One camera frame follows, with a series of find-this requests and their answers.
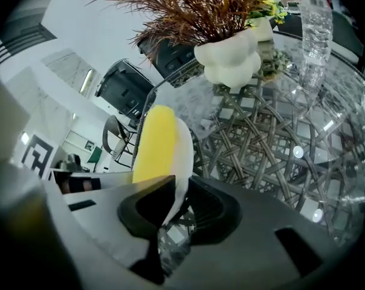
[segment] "plastic water bottle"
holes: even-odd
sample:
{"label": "plastic water bottle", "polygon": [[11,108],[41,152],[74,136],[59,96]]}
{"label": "plastic water bottle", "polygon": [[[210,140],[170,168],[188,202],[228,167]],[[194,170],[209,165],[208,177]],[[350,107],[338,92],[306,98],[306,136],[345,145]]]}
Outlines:
{"label": "plastic water bottle", "polygon": [[303,56],[308,62],[324,66],[333,39],[332,9],[328,0],[299,0],[302,18]]}

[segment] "chair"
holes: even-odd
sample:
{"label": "chair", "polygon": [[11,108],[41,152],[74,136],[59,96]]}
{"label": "chair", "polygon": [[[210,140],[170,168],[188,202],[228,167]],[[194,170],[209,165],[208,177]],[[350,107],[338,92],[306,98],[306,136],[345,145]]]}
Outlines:
{"label": "chair", "polygon": [[[138,47],[141,54],[148,56],[152,53],[153,45],[149,39],[142,40]],[[193,46],[184,44],[171,46],[169,40],[163,40],[157,48],[156,57],[152,59],[153,66],[166,78],[195,57],[193,49]]]}
{"label": "chair", "polygon": [[[109,131],[114,134],[116,137],[120,139],[115,149],[111,149],[108,143],[108,133]],[[114,159],[114,161],[121,166],[131,168],[127,164],[123,164],[120,162],[120,158],[123,153],[128,153],[133,155],[132,152],[128,149],[128,145],[134,146],[134,144],[130,143],[133,134],[136,132],[132,132],[127,130],[117,119],[116,116],[111,115],[105,123],[105,127],[103,128],[102,134],[102,145],[105,151],[107,151]]]}
{"label": "chair", "polygon": [[[332,49],[350,61],[353,65],[361,65],[359,61],[363,56],[364,45],[357,38],[352,25],[347,19],[336,11],[333,14],[333,42]],[[285,23],[278,25],[281,32],[302,37],[302,20],[300,16],[289,15]]]}

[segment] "glass tabletop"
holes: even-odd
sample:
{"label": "glass tabletop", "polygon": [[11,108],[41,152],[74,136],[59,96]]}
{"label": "glass tabletop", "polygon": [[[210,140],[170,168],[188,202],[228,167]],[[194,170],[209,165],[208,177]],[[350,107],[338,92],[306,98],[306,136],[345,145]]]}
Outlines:
{"label": "glass tabletop", "polygon": [[274,196],[341,245],[365,212],[365,78],[335,54],[325,68],[308,65],[292,36],[258,47],[261,70],[244,87],[212,85],[193,61],[149,104],[172,107],[191,129],[195,175]]}

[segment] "yellow sponge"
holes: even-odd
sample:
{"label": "yellow sponge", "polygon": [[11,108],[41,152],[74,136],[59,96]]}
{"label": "yellow sponge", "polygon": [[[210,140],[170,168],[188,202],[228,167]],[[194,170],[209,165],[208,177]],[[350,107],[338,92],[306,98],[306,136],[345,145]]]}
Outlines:
{"label": "yellow sponge", "polygon": [[170,175],[177,141],[173,109],[156,105],[146,115],[135,160],[133,182]]}

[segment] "dried plant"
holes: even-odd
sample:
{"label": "dried plant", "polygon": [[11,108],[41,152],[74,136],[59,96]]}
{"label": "dried plant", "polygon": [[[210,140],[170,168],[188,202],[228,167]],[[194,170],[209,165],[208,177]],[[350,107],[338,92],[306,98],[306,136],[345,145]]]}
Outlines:
{"label": "dried plant", "polygon": [[108,0],[131,11],[153,14],[153,20],[136,31],[134,43],[149,40],[155,47],[170,43],[200,45],[217,42],[246,28],[252,11],[265,7],[263,0]]}

